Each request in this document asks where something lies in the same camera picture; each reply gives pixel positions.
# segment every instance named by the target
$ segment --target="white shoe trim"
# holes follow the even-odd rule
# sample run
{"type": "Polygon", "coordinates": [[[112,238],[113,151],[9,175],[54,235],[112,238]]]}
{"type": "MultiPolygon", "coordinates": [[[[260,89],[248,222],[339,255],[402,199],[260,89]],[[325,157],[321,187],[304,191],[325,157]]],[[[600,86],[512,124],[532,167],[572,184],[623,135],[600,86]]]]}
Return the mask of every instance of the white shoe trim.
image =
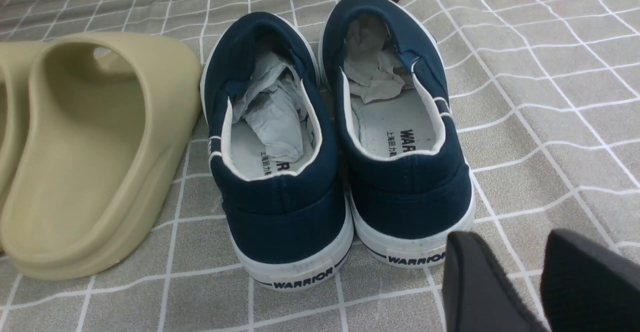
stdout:
{"type": "Polygon", "coordinates": [[[415,240],[396,238],[378,232],[360,216],[354,198],[349,195],[353,223],[362,244],[378,260],[397,268],[418,269],[444,262],[447,236],[454,231],[469,231],[476,218],[476,195],[471,186],[471,200],[464,216],[450,228],[415,240]]]}
{"type": "Polygon", "coordinates": [[[326,281],[343,266],[354,240],[354,223],[345,197],[345,218],[338,236],[320,252],[301,261],[269,264],[247,257],[229,231],[233,250],[249,275],[263,287],[274,291],[302,291],[326,281]]]}

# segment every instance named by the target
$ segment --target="white grid line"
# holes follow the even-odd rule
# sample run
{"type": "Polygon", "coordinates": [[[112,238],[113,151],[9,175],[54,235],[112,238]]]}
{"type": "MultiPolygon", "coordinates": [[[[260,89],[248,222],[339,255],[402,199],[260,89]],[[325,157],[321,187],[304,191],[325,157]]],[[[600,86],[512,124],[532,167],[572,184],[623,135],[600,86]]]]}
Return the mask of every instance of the white grid line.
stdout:
{"type": "Polygon", "coordinates": [[[24,15],[22,15],[22,18],[20,18],[19,22],[15,25],[14,29],[11,31],[11,33],[9,33],[8,36],[6,36],[6,38],[4,39],[5,41],[9,41],[9,39],[14,35],[14,33],[16,33],[16,31],[18,31],[18,29],[20,28],[20,25],[23,24],[23,21],[27,18],[27,16],[29,16],[29,13],[32,11],[32,9],[34,9],[34,7],[38,4],[38,2],[40,2],[40,0],[36,0],[30,7],[29,9],[27,9],[27,11],[25,12],[24,15]]]}
{"type": "Polygon", "coordinates": [[[105,0],[100,0],[98,4],[95,5],[95,9],[93,9],[93,14],[91,15],[91,18],[89,18],[89,22],[87,22],[86,26],[84,27],[85,32],[89,30],[89,27],[91,26],[91,22],[93,22],[94,18],[96,18],[96,13],[98,13],[98,10],[100,9],[100,5],[103,4],[103,1],[105,0]]]}
{"type": "Polygon", "coordinates": [[[87,317],[87,310],[89,309],[89,302],[91,300],[91,290],[96,283],[96,275],[92,275],[89,279],[89,285],[86,288],[86,295],[84,296],[84,302],[82,303],[82,310],[80,310],[80,318],[78,319],[78,325],[75,328],[75,332],[82,332],[85,325],[85,318],[87,317]]]}
{"type": "Polygon", "coordinates": [[[9,308],[14,303],[14,298],[16,298],[16,293],[18,292],[18,286],[20,285],[20,281],[22,279],[23,279],[23,274],[22,273],[18,273],[18,275],[15,277],[15,281],[13,282],[13,285],[11,285],[11,291],[9,293],[9,298],[6,301],[6,305],[2,309],[2,310],[4,310],[4,313],[2,314],[2,316],[0,316],[0,331],[3,330],[3,327],[4,327],[5,323],[7,322],[7,318],[9,317],[9,312],[10,312],[9,308]]]}
{"type": "Polygon", "coordinates": [[[433,288],[432,292],[433,292],[433,299],[436,303],[436,309],[438,309],[438,315],[440,318],[440,324],[442,325],[442,330],[446,331],[447,330],[447,316],[444,312],[444,305],[442,302],[442,297],[441,294],[438,291],[438,288],[436,288],[436,281],[434,279],[434,275],[432,274],[432,270],[429,267],[425,267],[424,268],[424,274],[427,277],[427,282],[429,283],[429,286],[433,288]]]}
{"type": "Polygon", "coordinates": [[[62,6],[62,8],[57,12],[57,15],[55,15],[55,18],[53,19],[53,22],[51,22],[51,25],[48,27],[48,29],[46,30],[46,32],[44,33],[44,37],[42,38],[42,40],[46,40],[47,37],[49,36],[49,34],[51,33],[51,30],[53,29],[53,27],[56,25],[56,23],[58,22],[58,18],[60,18],[60,15],[62,15],[62,13],[66,10],[67,5],[69,4],[69,1],[71,0],[66,0],[64,1],[64,5],[62,6]]]}
{"type": "Polygon", "coordinates": [[[184,164],[182,166],[182,181],[180,182],[180,192],[178,193],[178,202],[175,205],[175,213],[173,216],[173,229],[171,230],[171,241],[169,243],[169,256],[166,261],[166,274],[164,279],[164,289],[162,290],[162,304],[160,305],[160,319],[158,321],[158,332],[165,330],[165,319],[167,318],[167,302],[169,300],[169,284],[171,277],[169,274],[174,266],[174,251],[176,250],[176,236],[178,234],[178,219],[180,218],[180,211],[183,207],[183,197],[185,196],[185,176],[187,170],[189,170],[189,157],[191,154],[192,145],[188,143],[185,150],[184,164]]]}

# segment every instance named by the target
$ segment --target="grid-patterned mat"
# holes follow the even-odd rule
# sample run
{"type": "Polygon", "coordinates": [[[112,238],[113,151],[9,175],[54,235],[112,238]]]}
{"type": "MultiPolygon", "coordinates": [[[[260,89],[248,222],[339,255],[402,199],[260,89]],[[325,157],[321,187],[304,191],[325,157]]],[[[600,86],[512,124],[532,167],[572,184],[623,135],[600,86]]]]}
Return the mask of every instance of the grid-patterned mat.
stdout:
{"type": "MultiPolygon", "coordinates": [[[[0,0],[0,41],[137,31],[208,56],[235,19],[270,11],[317,48],[336,1],[0,0]]],[[[526,304],[542,314],[551,228],[640,262],[640,0],[400,3],[438,40],[474,172],[473,229],[526,304]]],[[[395,269],[358,241],[340,273],[317,288],[283,294],[254,285],[227,236],[206,137],[201,119],[156,227],[118,266],[44,282],[0,256],[0,330],[443,330],[442,268],[395,269]]]]}

